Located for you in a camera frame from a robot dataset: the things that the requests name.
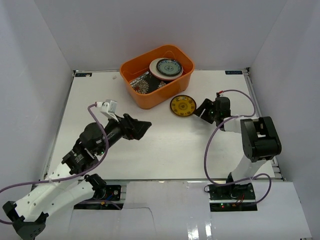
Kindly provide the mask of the yellow patterned round plate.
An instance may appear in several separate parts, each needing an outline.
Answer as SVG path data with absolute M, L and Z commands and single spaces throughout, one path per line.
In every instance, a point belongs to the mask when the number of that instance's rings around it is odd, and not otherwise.
M 197 109 L 196 101 L 188 95 L 177 95 L 170 101 L 171 112 L 181 118 L 191 116 Z

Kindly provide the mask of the black square floral plate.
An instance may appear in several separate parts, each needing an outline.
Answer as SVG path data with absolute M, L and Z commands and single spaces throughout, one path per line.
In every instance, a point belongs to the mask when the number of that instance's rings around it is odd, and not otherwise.
M 155 77 L 149 71 L 146 71 L 136 79 L 132 80 L 129 84 L 139 94 L 150 94 L 164 87 L 167 82 Z

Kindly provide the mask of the blue patterned round plate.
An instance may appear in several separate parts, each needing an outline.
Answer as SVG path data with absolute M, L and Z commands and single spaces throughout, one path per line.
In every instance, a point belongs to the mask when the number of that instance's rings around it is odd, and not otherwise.
M 156 69 L 164 76 L 174 77 L 182 72 L 183 67 L 177 60 L 164 58 L 157 62 Z

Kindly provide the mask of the cream round plate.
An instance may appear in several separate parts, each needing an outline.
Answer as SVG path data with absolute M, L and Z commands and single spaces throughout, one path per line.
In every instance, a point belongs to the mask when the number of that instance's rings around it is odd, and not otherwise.
M 155 60 L 153 60 L 150 65 L 149 65 L 149 71 L 151 74 L 153 74 L 156 78 L 158 79 L 161 79 L 161 80 L 164 80 L 164 81 L 173 81 L 175 79 L 178 79 L 179 77 L 182 76 L 183 74 L 183 68 L 182 68 L 182 72 L 176 76 L 165 76 L 163 74 L 161 74 L 157 68 L 156 68 L 156 65 L 157 65 L 157 62 L 162 60 L 162 59 L 167 59 L 167 58 L 156 58 Z

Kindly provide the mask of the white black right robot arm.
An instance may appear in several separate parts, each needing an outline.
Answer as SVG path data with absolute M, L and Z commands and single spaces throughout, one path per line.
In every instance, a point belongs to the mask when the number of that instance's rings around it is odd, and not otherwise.
M 231 101 L 225 96 L 218 96 L 215 101 L 206 98 L 194 114 L 210 124 L 216 124 L 216 129 L 205 147 L 203 161 L 204 174 L 211 182 L 211 192 L 226 194 L 233 200 L 238 199 L 249 189 L 257 171 L 282 151 L 282 144 L 272 118 L 231 115 Z M 243 157 L 236 168 L 228 174 L 226 183 L 215 183 L 207 169 L 209 147 L 219 130 L 240 134 L 243 149 Z

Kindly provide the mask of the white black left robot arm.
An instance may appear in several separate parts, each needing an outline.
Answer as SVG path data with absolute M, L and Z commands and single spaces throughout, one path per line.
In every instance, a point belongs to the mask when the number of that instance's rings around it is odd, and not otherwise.
M 110 118 L 106 126 L 92 122 L 79 135 L 71 151 L 43 183 L 39 183 L 25 197 L 3 205 L 15 232 L 23 240 L 35 239 L 46 227 L 46 221 L 66 206 L 86 200 L 100 200 L 106 196 L 107 183 L 88 170 L 99 163 L 106 147 L 118 140 L 140 140 L 152 126 L 125 113 Z

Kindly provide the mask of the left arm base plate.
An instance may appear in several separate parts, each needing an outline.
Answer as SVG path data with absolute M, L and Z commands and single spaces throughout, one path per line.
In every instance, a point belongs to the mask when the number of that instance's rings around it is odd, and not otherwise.
M 76 204 L 74 210 L 122 210 L 121 185 L 106 185 L 97 190 L 93 197 Z

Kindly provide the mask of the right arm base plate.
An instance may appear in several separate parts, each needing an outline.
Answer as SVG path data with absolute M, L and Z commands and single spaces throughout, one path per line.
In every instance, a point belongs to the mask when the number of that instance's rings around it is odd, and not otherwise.
M 251 183 L 228 186 L 208 184 L 203 190 L 209 196 L 212 213 L 255 212 L 258 210 L 255 191 Z

